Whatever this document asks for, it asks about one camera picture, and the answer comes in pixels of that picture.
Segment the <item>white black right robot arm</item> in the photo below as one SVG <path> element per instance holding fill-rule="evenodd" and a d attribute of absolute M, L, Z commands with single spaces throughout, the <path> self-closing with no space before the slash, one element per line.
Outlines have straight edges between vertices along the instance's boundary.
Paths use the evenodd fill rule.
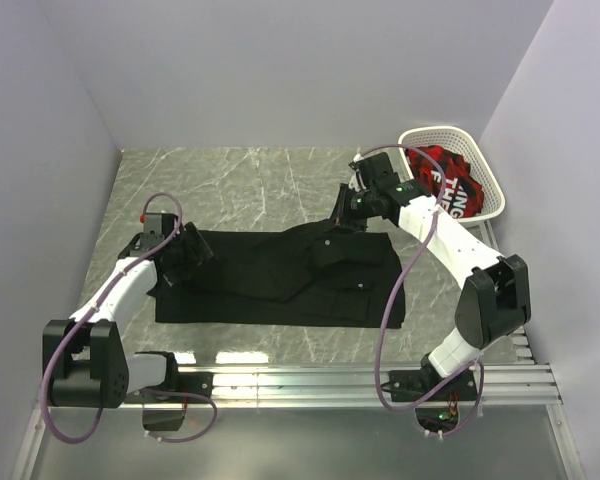
<path fill-rule="evenodd" d="M 518 255 L 503 256 L 469 233 L 413 181 L 387 189 L 339 188 L 333 215 L 343 225 L 381 217 L 420 243 L 447 269 L 461 290 L 454 327 L 426 354 L 410 381 L 416 403 L 440 400 L 456 378 L 491 344 L 531 318 L 529 270 Z"/>

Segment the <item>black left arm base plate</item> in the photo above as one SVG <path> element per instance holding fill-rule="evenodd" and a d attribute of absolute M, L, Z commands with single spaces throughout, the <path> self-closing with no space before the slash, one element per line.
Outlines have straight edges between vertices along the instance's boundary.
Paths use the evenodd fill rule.
<path fill-rule="evenodd" d="M 122 406 L 141 409 L 145 431 L 156 436 L 184 438 L 209 429 L 216 417 L 209 403 L 214 386 L 211 372 L 188 372 L 179 375 L 176 386 L 149 387 L 129 394 Z"/>

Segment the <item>black long sleeve shirt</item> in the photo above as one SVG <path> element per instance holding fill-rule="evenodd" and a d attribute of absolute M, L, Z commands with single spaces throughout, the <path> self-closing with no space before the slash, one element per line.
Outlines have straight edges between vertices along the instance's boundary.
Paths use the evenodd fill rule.
<path fill-rule="evenodd" d="M 200 231 L 214 263 L 194 285 L 151 294 L 158 323 L 377 328 L 402 271 L 387 234 L 329 219 L 280 232 Z"/>

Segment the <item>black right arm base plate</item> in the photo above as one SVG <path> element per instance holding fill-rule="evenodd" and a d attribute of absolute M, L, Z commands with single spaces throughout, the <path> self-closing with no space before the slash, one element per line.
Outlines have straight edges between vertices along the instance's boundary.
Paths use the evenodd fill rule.
<path fill-rule="evenodd" d="M 471 368 L 442 387 L 425 369 L 390 370 L 389 380 L 381 384 L 381 389 L 393 403 L 416 403 L 415 418 L 423 434 L 444 439 L 478 414 L 484 383 L 484 372 L 475 374 Z"/>

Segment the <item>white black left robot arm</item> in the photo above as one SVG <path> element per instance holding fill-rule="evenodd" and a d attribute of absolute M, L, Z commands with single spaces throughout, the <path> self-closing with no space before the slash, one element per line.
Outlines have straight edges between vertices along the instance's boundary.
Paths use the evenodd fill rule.
<path fill-rule="evenodd" d="M 47 323 L 41 386 L 47 405 L 113 409 L 145 389 L 159 402 L 179 395 L 182 379 L 173 353 L 128 354 L 121 340 L 158 286 L 185 281 L 212 257 L 195 225 L 180 226 L 177 220 L 174 214 L 151 215 L 92 298 L 70 318 Z"/>

